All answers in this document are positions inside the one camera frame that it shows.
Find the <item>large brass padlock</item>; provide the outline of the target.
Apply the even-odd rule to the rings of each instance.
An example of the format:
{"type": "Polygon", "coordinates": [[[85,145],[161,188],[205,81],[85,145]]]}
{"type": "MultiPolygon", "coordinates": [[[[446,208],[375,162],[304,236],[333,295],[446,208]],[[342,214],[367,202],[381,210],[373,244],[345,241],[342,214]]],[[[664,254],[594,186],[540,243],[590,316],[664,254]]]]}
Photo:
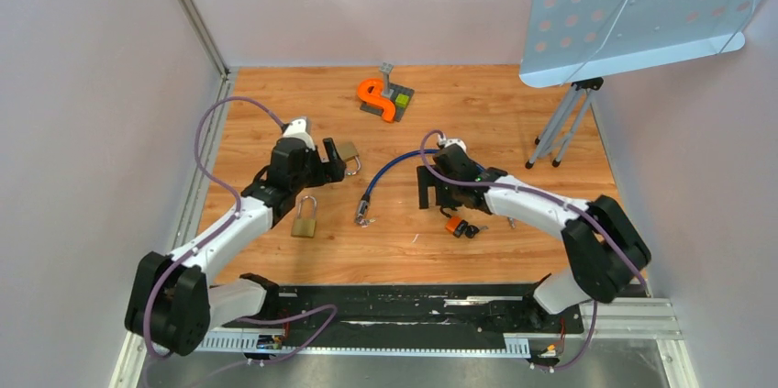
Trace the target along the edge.
{"type": "Polygon", "coordinates": [[[346,163],[345,173],[347,176],[354,176],[361,170],[361,160],[359,151],[352,141],[340,142],[337,146],[339,156],[346,163]]]}

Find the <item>small brass padlock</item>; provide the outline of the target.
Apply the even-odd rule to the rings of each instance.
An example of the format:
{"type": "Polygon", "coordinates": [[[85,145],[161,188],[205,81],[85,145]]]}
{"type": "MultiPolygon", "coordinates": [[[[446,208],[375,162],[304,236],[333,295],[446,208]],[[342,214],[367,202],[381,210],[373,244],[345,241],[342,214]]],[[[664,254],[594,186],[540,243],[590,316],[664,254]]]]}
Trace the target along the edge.
{"type": "Polygon", "coordinates": [[[303,196],[296,207],[291,236],[293,238],[313,238],[316,234],[316,215],[317,199],[312,195],[303,196]]]}

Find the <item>orange small padlock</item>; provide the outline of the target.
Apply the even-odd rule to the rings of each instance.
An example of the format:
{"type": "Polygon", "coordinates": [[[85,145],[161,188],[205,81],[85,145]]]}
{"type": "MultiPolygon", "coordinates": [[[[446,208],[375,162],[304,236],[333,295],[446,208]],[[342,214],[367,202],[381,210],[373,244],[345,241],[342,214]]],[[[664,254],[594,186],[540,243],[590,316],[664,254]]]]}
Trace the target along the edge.
{"type": "Polygon", "coordinates": [[[447,208],[441,206],[439,208],[439,211],[442,215],[444,215],[447,218],[445,229],[448,232],[450,232],[451,235],[454,236],[455,238],[462,237],[467,227],[469,226],[469,223],[465,219],[461,218],[460,216],[456,216],[453,214],[455,208],[447,208]]]}

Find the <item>black key bunch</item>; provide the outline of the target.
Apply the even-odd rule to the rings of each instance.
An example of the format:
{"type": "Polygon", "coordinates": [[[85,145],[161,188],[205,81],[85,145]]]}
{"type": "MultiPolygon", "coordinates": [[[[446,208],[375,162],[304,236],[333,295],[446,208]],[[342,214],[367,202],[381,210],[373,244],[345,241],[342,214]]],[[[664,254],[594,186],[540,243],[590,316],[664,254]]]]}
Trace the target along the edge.
{"type": "Polygon", "coordinates": [[[476,237],[476,236],[477,236],[479,233],[481,233],[481,232],[483,232],[484,230],[486,230],[487,228],[488,228],[488,226],[476,226],[476,225],[468,225],[468,226],[467,226],[467,227],[464,229],[464,231],[463,231],[463,235],[464,235],[466,238],[474,238],[474,237],[476,237]]]}

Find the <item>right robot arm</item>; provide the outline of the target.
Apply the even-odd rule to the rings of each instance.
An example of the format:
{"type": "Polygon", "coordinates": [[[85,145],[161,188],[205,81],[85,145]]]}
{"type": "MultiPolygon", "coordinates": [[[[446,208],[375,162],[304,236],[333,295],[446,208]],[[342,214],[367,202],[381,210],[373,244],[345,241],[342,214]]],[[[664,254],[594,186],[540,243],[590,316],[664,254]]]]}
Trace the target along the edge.
{"type": "Polygon", "coordinates": [[[532,187],[504,170],[482,167],[459,144],[423,159],[417,177],[419,192],[434,187],[439,205],[511,218],[563,244],[567,268],[536,283],[523,307],[536,330],[549,329],[570,306],[611,303],[651,261],[641,235],[608,195],[573,199],[532,187]]]}

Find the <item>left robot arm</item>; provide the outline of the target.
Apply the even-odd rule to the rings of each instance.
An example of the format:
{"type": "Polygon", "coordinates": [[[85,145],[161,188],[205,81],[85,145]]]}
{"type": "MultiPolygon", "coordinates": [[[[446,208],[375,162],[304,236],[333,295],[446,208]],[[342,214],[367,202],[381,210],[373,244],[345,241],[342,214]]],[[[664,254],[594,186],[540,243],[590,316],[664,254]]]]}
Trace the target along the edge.
{"type": "Polygon", "coordinates": [[[138,263],[124,318],[127,331],[180,356],[192,353],[216,327],[249,317],[260,327],[280,317],[275,283],[255,273],[216,285],[215,277],[253,240],[269,232],[306,188],[344,180],[346,162],[332,138],[327,154],[299,138],[281,138],[269,165],[258,172],[233,205],[189,243],[138,263]]]}

